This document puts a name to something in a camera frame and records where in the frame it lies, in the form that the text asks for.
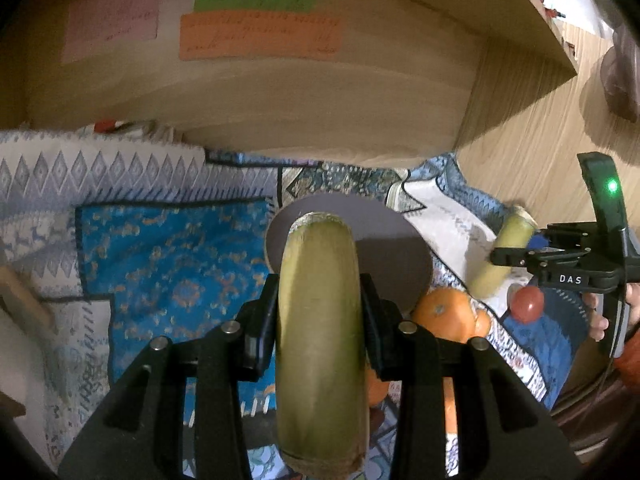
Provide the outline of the person's right hand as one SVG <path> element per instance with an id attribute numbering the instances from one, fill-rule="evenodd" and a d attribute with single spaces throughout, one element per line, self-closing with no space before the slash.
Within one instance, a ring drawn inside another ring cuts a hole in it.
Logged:
<path id="1" fill-rule="evenodd" d="M 608 329 L 608 320 L 598 312 L 601 300 L 592 292 L 585 292 L 582 300 L 587 307 L 590 307 L 589 336 L 594 341 L 604 338 Z M 629 304 L 628 333 L 633 333 L 639 324 L 640 318 L 640 284 L 630 283 L 626 288 L 626 303 Z"/>

